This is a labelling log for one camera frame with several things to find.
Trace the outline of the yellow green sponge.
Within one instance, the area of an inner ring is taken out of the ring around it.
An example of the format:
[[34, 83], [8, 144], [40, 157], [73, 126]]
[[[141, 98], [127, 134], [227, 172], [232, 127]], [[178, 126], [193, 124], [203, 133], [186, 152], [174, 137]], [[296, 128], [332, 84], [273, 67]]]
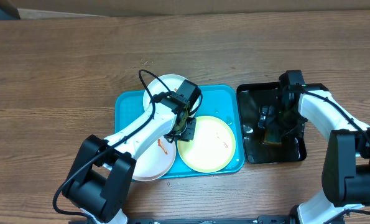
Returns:
[[282, 130], [275, 126], [269, 126], [266, 128], [263, 143], [269, 145], [281, 145]]

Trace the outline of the yellow-green plate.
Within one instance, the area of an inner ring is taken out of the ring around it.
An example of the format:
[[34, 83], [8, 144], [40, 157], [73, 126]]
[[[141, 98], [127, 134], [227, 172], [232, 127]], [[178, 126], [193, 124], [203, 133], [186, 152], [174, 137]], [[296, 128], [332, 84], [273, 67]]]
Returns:
[[179, 141], [178, 152], [189, 168], [212, 173], [226, 167], [236, 150], [234, 133], [224, 121], [214, 116], [196, 118], [195, 134], [191, 141]]

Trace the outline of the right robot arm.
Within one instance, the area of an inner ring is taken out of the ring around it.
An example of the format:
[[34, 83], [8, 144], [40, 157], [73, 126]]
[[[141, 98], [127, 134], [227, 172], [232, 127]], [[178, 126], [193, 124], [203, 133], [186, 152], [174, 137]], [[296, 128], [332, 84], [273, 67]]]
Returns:
[[309, 121], [328, 142], [322, 189], [292, 208], [290, 222], [344, 223], [352, 213], [370, 215], [370, 125], [340, 106], [323, 84], [306, 84], [300, 70], [287, 70], [262, 87], [275, 96], [263, 104], [258, 121], [269, 138], [292, 135]]

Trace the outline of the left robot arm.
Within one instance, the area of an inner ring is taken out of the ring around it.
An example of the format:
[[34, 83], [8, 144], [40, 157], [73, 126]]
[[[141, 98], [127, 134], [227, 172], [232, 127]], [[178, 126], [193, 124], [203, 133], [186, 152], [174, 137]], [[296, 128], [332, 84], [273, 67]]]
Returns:
[[196, 84], [184, 80], [177, 91], [152, 95], [148, 109], [116, 134], [87, 137], [58, 191], [88, 223], [113, 221], [126, 202], [138, 158], [161, 137], [193, 139], [192, 107], [200, 95]]

